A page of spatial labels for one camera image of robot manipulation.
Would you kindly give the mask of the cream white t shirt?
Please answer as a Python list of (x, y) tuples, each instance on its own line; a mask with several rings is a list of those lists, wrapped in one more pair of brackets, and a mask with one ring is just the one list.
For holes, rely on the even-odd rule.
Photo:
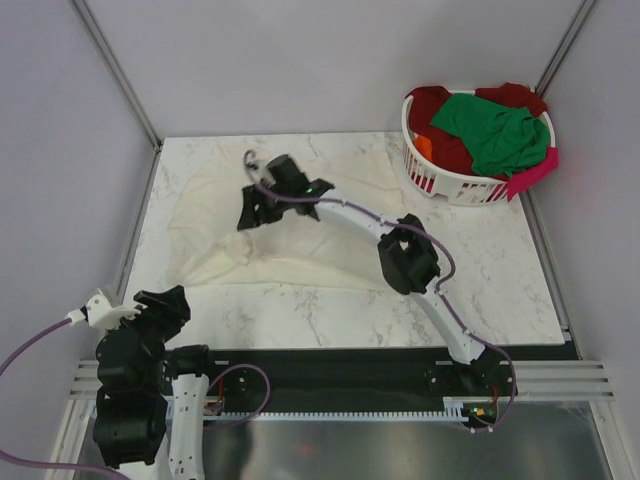
[[(168, 225), (171, 256), (165, 278), (173, 284), (286, 283), (329, 288), (385, 290), (375, 246), (328, 222), (292, 211), (257, 229), (236, 229), (249, 180), (244, 144), (213, 149), (187, 182)], [(376, 213), (402, 216), (406, 209), (387, 151), (292, 157), (310, 179), (332, 183), (348, 199)]]

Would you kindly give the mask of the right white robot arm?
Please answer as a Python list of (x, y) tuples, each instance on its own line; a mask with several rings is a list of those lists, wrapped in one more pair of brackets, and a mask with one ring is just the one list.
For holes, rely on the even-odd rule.
[(282, 193), (262, 184), (245, 186), (242, 202), (239, 231), (276, 223), (285, 212), (294, 210), (300, 216), (343, 228), (375, 246), (388, 286), (411, 297), (445, 341), (460, 386), (471, 395), (496, 392), (500, 362), (505, 360), (509, 372), (504, 379), (506, 392), (510, 396), (517, 393), (511, 358), (504, 349), (471, 331), (443, 291), (443, 283), (456, 272), (455, 262), (447, 258), (450, 270), (443, 277), (436, 250), (444, 246), (426, 233), (416, 216), (393, 219), (377, 214), (349, 200), (324, 180), (286, 188)]

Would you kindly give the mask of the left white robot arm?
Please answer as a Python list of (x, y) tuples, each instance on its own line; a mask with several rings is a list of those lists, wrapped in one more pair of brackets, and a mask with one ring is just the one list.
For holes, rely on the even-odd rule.
[(166, 347), (191, 318), (182, 286), (133, 301), (125, 307), (98, 292), (86, 308), (104, 333), (93, 440), (119, 479), (202, 479), (204, 403), (220, 371), (203, 345)]

